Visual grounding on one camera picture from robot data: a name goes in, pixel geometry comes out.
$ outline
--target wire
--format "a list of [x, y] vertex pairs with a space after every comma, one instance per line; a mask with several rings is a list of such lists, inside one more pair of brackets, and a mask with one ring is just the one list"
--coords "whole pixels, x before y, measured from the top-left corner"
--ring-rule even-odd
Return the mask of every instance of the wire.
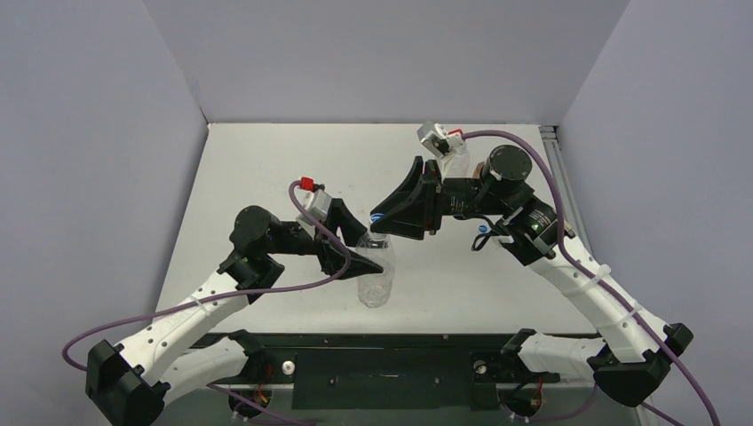
[[510, 231], [507, 229], [507, 226], [502, 224], [495, 224], [492, 219], [484, 215], [479, 215], [476, 213], [463, 213], [461, 216], [454, 216], [454, 218], [457, 220], [481, 219], [486, 222], [487, 225], [489, 225], [489, 229], [496, 232], [498, 235], [511, 235]]
[[[565, 247], [565, 207], [564, 203], [562, 201], [562, 195], [559, 193], [559, 189], [557, 188], [557, 183], [554, 180], [554, 176], [549, 171], [549, 168], [546, 165], [546, 162], [543, 160], [541, 155], [536, 152], [536, 150], [528, 144], [523, 138], [514, 135], [508, 131], [503, 130], [480, 130], [480, 131], [472, 131], [469, 133], [463, 134], [463, 140], [472, 139], [472, 138], [479, 138], [479, 137], [499, 137], [499, 138], [505, 138], [508, 139], [515, 144], [519, 145], [530, 157], [534, 160], [538, 168], [543, 173], [544, 179], [546, 180], [546, 184], [549, 186], [549, 189], [551, 191], [551, 198], [554, 200], [554, 210], [557, 212], [557, 245], [559, 247], [559, 251], [562, 254], [562, 256], [578, 271], [580, 271], [583, 275], [588, 277], [589, 279], [593, 280], [595, 277], [595, 274], [588, 270], [585, 266], [578, 263], [567, 251], [567, 248]], [[598, 285], [602, 287], [609, 295], [614, 297], [617, 302], [619, 302], [623, 308], [627, 312], [630, 312], [633, 310], [632, 305], [625, 299], [620, 292], [615, 290], [612, 286], [604, 282], [603, 280], [598, 280]], [[690, 371], [685, 366], [685, 363], [683, 363], [680, 358], [675, 355], [675, 352], [670, 349], [669, 346], [651, 329], [651, 327], [648, 325], [645, 319], [640, 316], [639, 313], [633, 314], [633, 318], [635, 318], [636, 322], [646, 331], [646, 333], [654, 339], [654, 342], [659, 345], [660, 348], [662, 348], [662, 351], [664, 352], [667, 357], [671, 359], [671, 361], [678, 367], [678, 370], [685, 376], [687, 381], [690, 383], [691, 387], [693, 387], [693, 390], [696, 394], [698, 394], [698, 398], [701, 399], [701, 402], [706, 407], [706, 411], [709, 412], [709, 417], [711, 418], [711, 423], [714, 426], [719, 426], [721, 423], [719, 421], [719, 416], [717, 414], [717, 410], [714, 408], [714, 405], [711, 403], [711, 400], [706, 395], [706, 392], [703, 391], [703, 388], [698, 383], [698, 381], [695, 379], [695, 377], [690, 373]]]
[[483, 249], [492, 236], [492, 233], [480, 233], [476, 235], [476, 238], [473, 239], [473, 244], [471, 244], [471, 251], [479, 251]]
[[[244, 404], [242, 401], [235, 405], [235, 408], [233, 408], [233, 418], [235, 418], [236, 415], [240, 414], [239, 410], [241, 410], [241, 408], [243, 406], [245, 406], [245, 405], [246, 404]], [[252, 422], [252, 423], [255, 423], [255, 424], [269, 424], [269, 425], [290, 424], [288, 422], [277, 421], [277, 420], [262, 420], [262, 419], [257, 419], [256, 417], [246, 417], [246, 416], [243, 416], [243, 417], [245, 419], [247, 419], [249, 422]]]
[[[311, 282], [308, 284], [302, 284], [299, 286], [291, 286], [291, 287], [283, 287], [283, 288], [252, 288], [248, 290], [239, 290], [239, 291], [230, 291], [227, 293], [221, 293], [219, 295], [214, 296], [208, 296], [204, 297], [203, 299], [199, 299], [198, 302], [201, 304], [206, 304], [208, 302], [214, 302], [216, 300], [220, 299], [227, 299], [228, 297], [236, 297], [236, 296], [247, 296], [247, 295], [264, 295], [267, 293], [287, 293], [291, 291], [299, 291], [299, 290], [307, 290], [309, 288], [317, 288], [320, 286], [323, 286], [325, 284], [329, 284], [330, 282], [337, 280], [343, 274], [345, 271], [348, 270], [348, 268], [351, 265], [351, 254], [348, 250], [348, 247], [343, 244], [338, 237], [332, 233], [325, 225], [322, 225], [318, 219], [313, 217], [303, 205], [301, 205], [300, 201], [296, 198], [295, 190], [297, 187], [300, 186], [300, 181], [296, 180], [295, 182], [291, 183], [288, 187], [288, 196], [290, 197], [290, 201], [293, 202], [293, 205], [296, 207], [296, 209], [303, 215], [306, 219], [308, 219], [311, 223], [313, 223], [314, 226], [316, 226], [316, 229], [318, 229], [322, 234], [324, 234], [325, 237], [331, 242], [338, 251], [343, 253], [345, 256], [345, 264], [343, 264], [343, 267], [340, 268], [337, 272], [335, 272], [332, 276], [329, 276], [327, 278], [324, 278], [322, 280], [318, 280], [315, 282]], [[79, 364], [73, 358], [70, 356], [70, 349], [73, 347], [74, 344], [81, 342], [86, 337], [89, 337], [90, 335], [95, 335], [101, 331], [109, 330], [110, 328], [120, 327], [124, 326], [126, 324], [132, 324], [134, 322], [140, 322], [144, 320], [151, 320], [157, 317], [162, 317], [164, 315], [170, 315], [175, 312], [180, 312], [185, 309], [189, 308], [197, 308], [196, 302], [188, 302], [187, 304], [180, 304], [178, 306], [174, 306], [172, 308], [168, 308], [159, 312], [155, 313], [145, 313], [144, 315], [139, 315], [136, 317], [130, 317], [126, 319], [120, 319], [118, 321], [113, 321], [108, 324], [92, 328], [90, 330], [84, 331], [80, 335], [77, 335], [73, 339], [70, 340], [70, 342], [66, 343], [65, 346], [63, 346], [62, 350], [62, 356], [63, 359], [73, 368], [76, 368], [81, 371], [86, 371], [86, 367], [83, 364]]]
[[315, 426], [316, 425], [316, 422], [313, 421], [313, 420], [297, 420], [297, 419], [293, 419], [291, 417], [288, 417], [287, 415], [284, 415], [284, 414], [275, 413], [274, 411], [269, 411], [266, 408], [264, 408], [264, 407], [260, 406], [259, 404], [255, 403], [254, 401], [252, 401], [252, 400], [250, 400], [250, 399], [248, 399], [248, 398], [246, 398], [246, 397], [244, 397], [242, 395], [239, 395], [239, 394], [233, 392], [232, 390], [225, 389], [222, 386], [217, 386], [216, 384], [208, 384], [207, 387], [210, 388], [210, 389], [212, 389], [212, 390], [215, 390], [215, 391], [218, 391], [218, 392], [222, 392], [222, 393], [224, 393], [226, 395], [229, 395], [229, 396], [231, 396], [231, 397], [233, 397], [233, 398], [241, 401], [243, 404], [245, 404], [247, 406], [250, 406], [251, 408], [254, 408], [255, 410], [258, 410], [259, 412], [261, 412], [263, 414], [267, 414], [267, 415], [269, 415], [271, 417], [274, 417], [275, 419], [281, 421], [281, 422], [269, 423], [269, 422], [266, 422], [266, 421], [263, 421], [263, 420], [259, 420], [257, 422], [264, 422], [264, 423], [259, 423], [259, 424], [296, 424], [298, 426]]
[[539, 406], [541, 405], [542, 399], [543, 399], [542, 389], [543, 389], [543, 377], [539, 377], [539, 386], [536, 388], [536, 393], [532, 397], [533, 399], [536, 399], [536, 395], [538, 395], [538, 397], [539, 397]]
[[645, 402], [641, 402], [640, 405], [645, 408], [646, 410], [658, 415], [662, 419], [666, 420], [670, 424], [674, 424], [675, 426], [683, 426], [681, 422], [678, 422], [677, 420], [671, 418], [668, 414], [665, 414], [662, 410], [659, 408], [656, 408], [655, 406], [650, 406]]
[[256, 390], [254, 391], [254, 393], [258, 396], [258, 398], [265, 404], [269, 404], [269, 399], [267, 399], [266, 396], [264, 396], [264, 393], [262, 393], [262, 387], [264, 387], [264, 385], [271, 378], [272, 378], [272, 365], [267, 364], [266, 365], [266, 377], [264, 378], [264, 380], [261, 381], [261, 383], [257, 386]]

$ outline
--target red connector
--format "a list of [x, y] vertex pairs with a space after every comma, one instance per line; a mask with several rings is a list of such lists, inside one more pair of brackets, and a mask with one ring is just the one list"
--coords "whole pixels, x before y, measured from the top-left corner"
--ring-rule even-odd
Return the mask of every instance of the red connector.
[[301, 177], [301, 189], [313, 192], [313, 179], [310, 177]]

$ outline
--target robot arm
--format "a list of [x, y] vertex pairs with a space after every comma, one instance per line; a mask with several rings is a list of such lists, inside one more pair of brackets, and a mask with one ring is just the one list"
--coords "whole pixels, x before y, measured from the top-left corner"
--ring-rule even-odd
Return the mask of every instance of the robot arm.
[[[571, 339], [523, 329], [503, 348], [503, 354], [530, 372], [559, 373], [565, 377], [593, 379], [601, 390], [625, 406], [646, 399], [670, 371], [671, 361], [638, 325], [640, 316], [680, 355], [693, 334], [683, 324], [668, 325], [638, 305], [598, 264], [565, 223], [567, 252], [597, 272], [590, 280], [560, 253], [558, 217], [539, 200], [526, 183], [532, 169], [528, 154], [502, 145], [487, 158], [479, 178], [442, 178], [435, 160], [416, 157], [400, 186], [371, 212], [382, 218], [371, 229], [415, 240], [436, 233], [443, 217], [456, 219], [501, 216], [489, 238], [500, 243], [519, 262], [554, 285], [597, 329], [598, 339]], [[614, 296], [597, 285], [608, 283], [632, 306], [626, 310]]]
[[[333, 199], [323, 188], [312, 187], [305, 209], [330, 231], [340, 230], [345, 245], [355, 247], [366, 232], [343, 201]], [[184, 355], [200, 337], [231, 314], [253, 304], [261, 295], [217, 297], [236, 290], [271, 288], [284, 266], [269, 255], [317, 256], [321, 269], [334, 275], [345, 265], [345, 255], [305, 218], [283, 222], [259, 206], [243, 209], [230, 235], [233, 250], [219, 268], [182, 304], [113, 345], [107, 340], [90, 351], [86, 365], [86, 393], [113, 425], [151, 424], [164, 406], [180, 396], [218, 379], [254, 370], [261, 361], [262, 347], [239, 331], [208, 348]], [[350, 267], [340, 280], [382, 267], [350, 251]]]

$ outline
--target gray wall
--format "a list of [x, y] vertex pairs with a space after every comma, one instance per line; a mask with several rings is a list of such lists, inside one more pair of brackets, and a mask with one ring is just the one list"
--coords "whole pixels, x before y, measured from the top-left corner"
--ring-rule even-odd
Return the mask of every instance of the gray wall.
[[0, 58], [0, 424], [104, 424], [60, 349], [154, 309], [206, 125], [138, 0], [4, 0]]
[[144, 3], [210, 122], [559, 123], [628, 0]]
[[[695, 340], [683, 356], [725, 424], [753, 380], [753, 3], [633, 0], [560, 128], [601, 261]], [[708, 424], [677, 371], [656, 404]]]

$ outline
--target white table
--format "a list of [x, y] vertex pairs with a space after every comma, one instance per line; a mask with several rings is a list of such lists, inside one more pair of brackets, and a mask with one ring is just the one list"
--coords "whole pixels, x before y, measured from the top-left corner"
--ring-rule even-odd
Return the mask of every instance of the white table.
[[[370, 210], [407, 175], [415, 155], [431, 158], [417, 141], [419, 124], [213, 124], [178, 235], [158, 309], [198, 288], [230, 253], [237, 213], [249, 205], [280, 220], [297, 211], [291, 181], [308, 176], [341, 197], [365, 222]], [[545, 155], [534, 125], [450, 125], [464, 131], [513, 132]], [[469, 141], [472, 165], [500, 138]], [[539, 170], [527, 181], [551, 203]], [[472, 253], [480, 221], [446, 217], [423, 241], [392, 237], [398, 258], [392, 297], [369, 309], [358, 301], [355, 280], [302, 292], [262, 296], [214, 331], [258, 333], [592, 333], [594, 328], [552, 285], [488, 244]], [[315, 256], [275, 256], [285, 265], [276, 287], [322, 278]]]

